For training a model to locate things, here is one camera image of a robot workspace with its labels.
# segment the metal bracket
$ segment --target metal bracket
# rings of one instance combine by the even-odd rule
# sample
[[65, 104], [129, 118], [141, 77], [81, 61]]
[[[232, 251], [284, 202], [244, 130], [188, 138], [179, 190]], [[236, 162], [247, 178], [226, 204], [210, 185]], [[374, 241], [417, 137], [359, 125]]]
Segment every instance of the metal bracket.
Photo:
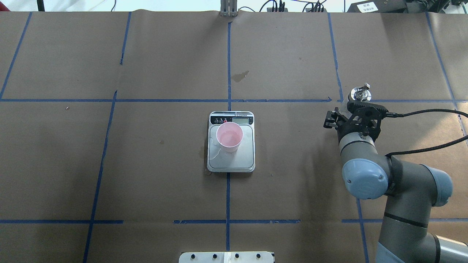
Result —
[[267, 251], [185, 252], [179, 263], [275, 263], [274, 255]]
[[237, 16], [237, 0], [221, 0], [221, 16]]

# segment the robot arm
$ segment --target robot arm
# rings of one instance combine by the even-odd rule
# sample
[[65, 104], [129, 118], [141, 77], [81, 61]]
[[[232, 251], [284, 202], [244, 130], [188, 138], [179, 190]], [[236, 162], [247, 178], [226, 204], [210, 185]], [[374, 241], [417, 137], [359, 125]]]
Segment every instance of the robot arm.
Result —
[[431, 208], [445, 205], [452, 195], [449, 175], [394, 156], [379, 155], [374, 141], [380, 133], [380, 121], [388, 111], [368, 102], [370, 92], [366, 85], [354, 88], [354, 94], [356, 89], [364, 89], [368, 96], [356, 100], [351, 92], [346, 109], [329, 111], [324, 127], [335, 127], [338, 131], [347, 190], [359, 199], [388, 196], [376, 262], [468, 262], [465, 243], [427, 233]]

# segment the blue tape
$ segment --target blue tape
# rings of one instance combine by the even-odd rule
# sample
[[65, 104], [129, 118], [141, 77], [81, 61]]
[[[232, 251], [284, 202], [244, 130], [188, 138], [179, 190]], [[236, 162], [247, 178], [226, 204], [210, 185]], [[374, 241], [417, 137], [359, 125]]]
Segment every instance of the blue tape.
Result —
[[[226, 99], [116, 99], [116, 102], [228, 102]], [[234, 99], [231, 102], [331, 102], [332, 99]], [[0, 99], [0, 102], [113, 102], [112, 99]], [[373, 102], [450, 103], [452, 100], [373, 100]], [[468, 100], [455, 100], [467, 103]]]
[[107, 152], [107, 143], [109, 141], [110, 125], [112, 124], [112, 118], [114, 116], [116, 98], [117, 98], [117, 91], [115, 91], [114, 97], [112, 99], [112, 106], [110, 108], [110, 114], [109, 114], [109, 122], [107, 123], [106, 139], [104, 140], [104, 149], [102, 150], [101, 165], [99, 167], [99, 175], [97, 177], [96, 192], [94, 194], [94, 201], [93, 201], [93, 210], [91, 211], [91, 223], [89, 224], [88, 237], [86, 239], [85, 252], [83, 255], [83, 263], [86, 263], [86, 261], [88, 260], [89, 245], [91, 243], [91, 235], [93, 233], [93, 221], [96, 215], [97, 199], [99, 197], [99, 189], [101, 187], [102, 172], [104, 170], [104, 159], [106, 157], [106, 152]]
[[121, 65], [124, 62], [125, 46], [127, 45], [128, 28], [130, 27], [130, 18], [131, 17], [132, 17], [132, 13], [128, 12], [127, 28], [125, 29], [124, 44], [122, 45], [122, 57], [120, 58], [120, 64]]
[[228, 102], [228, 100], [203, 99], [116, 99], [116, 102]]
[[447, 72], [445, 71], [444, 63], [442, 62], [442, 58], [440, 57], [440, 53], [439, 53], [439, 48], [437, 47], [436, 39], [434, 38], [434, 32], [432, 31], [432, 24], [431, 24], [431, 20], [429, 18], [428, 12], [426, 12], [426, 19], [427, 19], [427, 25], [429, 26], [429, 31], [431, 33], [432, 43], [434, 44], [434, 48], [436, 50], [437, 58], [439, 59], [440, 68], [442, 69], [442, 73], [444, 74], [444, 79], [447, 84], [448, 91], [450, 92], [452, 101], [455, 101], [455, 96], [453, 95], [452, 86], [450, 86], [450, 82], [448, 81]]
[[330, 37], [331, 37], [331, 47], [333, 48], [333, 59], [335, 61], [335, 71], [336, 71], [336, 80], [338, 81], [338, 86], [340, 87], [340, 100], [343, 101], [343, 89], [341, 88], [340, 75], [338, 74], [338, 58], [336, 57], [336, 47], [335, 47], [335, 38], [333, 37], [333, 27], [331, 25], [331, 16], [328, 14], [328, 26], [330, 27]]
[[226, 251], [231, 250], [231, 173], [226, 173]]
[[112, 102], [110, 99], [0, 99], [0, 102]]
[[226, 220], [174, 220], [175, 225], [184, 224], [225, 224]]
[[330, 102], [332, 101], [330, 97], [328, 99], [304, 99], [304, 100], [296, 100], [296, 99], [247, 99], [247, 100], [231, 100], [232, 102]]
[[0, 224], [123, 224], [123, 220], [48, 220], [48, 219], [0, 219]]
[[92, 232], [93, 232], [93, 224], [89, 224], [88, 236], [86, 238], [85, 253], [83, 255], [83, 263], [86, 263], [86, 261], [88, 261], [89, 244], [91, 243], [91, 234], [92, 234]]
[[227, 110], [231, 110], [231, 23], [227, 24]]
[[366, 232], [364, 230], [364, 220], [362, 219], [361, 200], [359, 200], [358, 198], [356, 198], [356, 205], [358, 206], [359, 226], [361, 227], [361, 237], [362, 237], [362, 246], [364, 248], [364, 258], [366, 259], [366, 263], [369, 263], [369, 253], [367, 252]]
[[[450, 93], [450, 97], [452, 98], [453, 106], [455, 107], [456, 110], [458, 110], [457, 102], [455, 100], [455, 95], [453, 94], [452, 86], [450, 85], [450, 81], [448, 80], [447, 77], [447, 72], [445, 71], [445, 66], [444, 63], [442, 62], [442, 58], [439, 53], [439, 48], [437, 47], [436, 39], [434, 37], [434, 32], [432, 31], [432, 24], [431, 24], [431, 19], [429, 17], [429, 13], [426, 12], [426, 20], [427, 20], [427, 25], [429, 26], [429, 31], [431, 33], [431, 38], [432, 38], [432, 43], [434, 44], [434, 48], [436, 50], [437, 58], [439, 59], [440, 63], [440, 68], [442, 69], [442, 73], [444, 74], [445, 82], [448, 87], [448, 92]], [[459, 123], [461, 126], [461, 131], [464, 136], [466, 136], [467, 132], [465, 130], [465, 126], [463, 125], [463, 121], [461, 120], [461, 117], [459, 116]]]
[[297, 224], [300, 219], [230, 220], [231, 224]]
[[3, 93], [5, 92], [5, 89], [7, 87], [8, 79], [10, 78], [11, 71], [13, 70], [13, 65], [15, 64], [16, 61], [16, 56], [18, 56], [18, 51], [20, 50], [21, 43], [23, 42], [24, 35], [26, 34], [26, 29], [28, 29], [29, 21], [31, 20], [32, 12], [29, 13], [28, 19], [26, 20], [26, 24], [24, 25], [23, 28], [23, 33], [21, 34], [20, 41], [18, 42], [18, 45], [15, 50], [15, 54], [13, 55], [13, 59], [11, 60], [10, 67], [8, 68], [7, 76], [5, 77], [5, 81], [3, 82], [3, 86], [0, 91], [0, 99], [3, 97]]

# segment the blue joint cap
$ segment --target blue joint cap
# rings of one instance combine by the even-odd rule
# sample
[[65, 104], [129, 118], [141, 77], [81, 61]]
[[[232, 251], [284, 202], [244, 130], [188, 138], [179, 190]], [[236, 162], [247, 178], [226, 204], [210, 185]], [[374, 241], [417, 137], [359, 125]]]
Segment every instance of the blue joint cap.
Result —
[[443, 206], [447, 204], [449, 197], [451, 197], [453, 193], [452, 179], [450, 179], [450, 176], [442, 170], [432, 168], [424, 164], [422, 165], [431, 172], [432, 177], [434, 177], [434, 181], [436, 182], [437, 200], [432, 206]]
[[343, 180], [348, 191], [359, 199], [376, 199], [388, 189], [385, 171], [373, 161], [352, 159], [343, 165]]

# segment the table surface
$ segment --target table surface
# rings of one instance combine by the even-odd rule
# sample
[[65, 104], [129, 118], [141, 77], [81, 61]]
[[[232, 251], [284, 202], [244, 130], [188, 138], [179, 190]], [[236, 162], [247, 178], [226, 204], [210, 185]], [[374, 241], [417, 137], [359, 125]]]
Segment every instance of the table surface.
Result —
[[[2, 262], [226, 250], [374, 262], [386, 198], [346, 191], [326, 112], [364, 82], [390, 111], [468, 110], [463, 15], [2, 12], [0, 24]], [[255, 114], [253, 173], [207, 170], [220, 110]], [[438, 145], [466, 123], [385, 119], [376, 147]], [[463, 142], [402, 156], [451, 175], [429, 232], [464, 242], [467, 154]]]

